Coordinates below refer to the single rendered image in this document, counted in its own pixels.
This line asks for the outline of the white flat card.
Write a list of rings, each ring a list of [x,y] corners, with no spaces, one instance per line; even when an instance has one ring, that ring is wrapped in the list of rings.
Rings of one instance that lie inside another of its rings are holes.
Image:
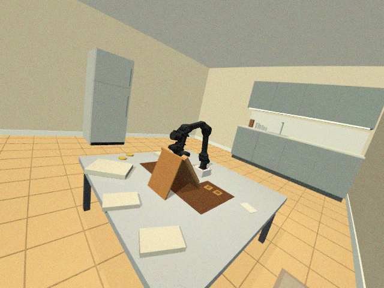
[[[249,213],[254,213],[254,212],[257,212],[257,210],[255,210],[252,206],[250,206],[250,204],[248,203],[242,203],[240,204],[241,206],[243,206]]]

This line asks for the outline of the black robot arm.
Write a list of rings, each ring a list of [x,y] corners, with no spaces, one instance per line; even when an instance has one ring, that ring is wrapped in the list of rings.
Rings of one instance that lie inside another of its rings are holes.
[[[212,128],[204,121],[195,122],[193,124],[182,124],[177,130],[173,130],[170,133],[170,139],[171,140],[177,140],[180,142],[186,142],[187,137],[189,137],[189,133],[192,132],[192,130],[201,128],[202,129],[202,135],[203,135],[203,141],[202,141],[202,151],[199,153],[199,161],[200,162],[200,169],[205,170],[207,169],[206,166],[209,164],[210,160],[208,158],[208,139],[209,135],[211,134]],[[180,150],[180,143],[177,144],[175,142],[174,144],[169,145],[169,149],[172,151]]]

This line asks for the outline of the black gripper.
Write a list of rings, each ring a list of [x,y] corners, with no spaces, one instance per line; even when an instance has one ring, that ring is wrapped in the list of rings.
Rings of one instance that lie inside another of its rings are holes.
[[[190,156],[190,153],[187,152],[187,151],[184,151],[184,145],[186,145],[184,142],[180,142],[180,141],[177,141],[177,144],[180,143],[180,150],[175,150],[173,151],[174,154],[178,155],[178,156],[182,156],[182,155],[186,155],[186,156]]]

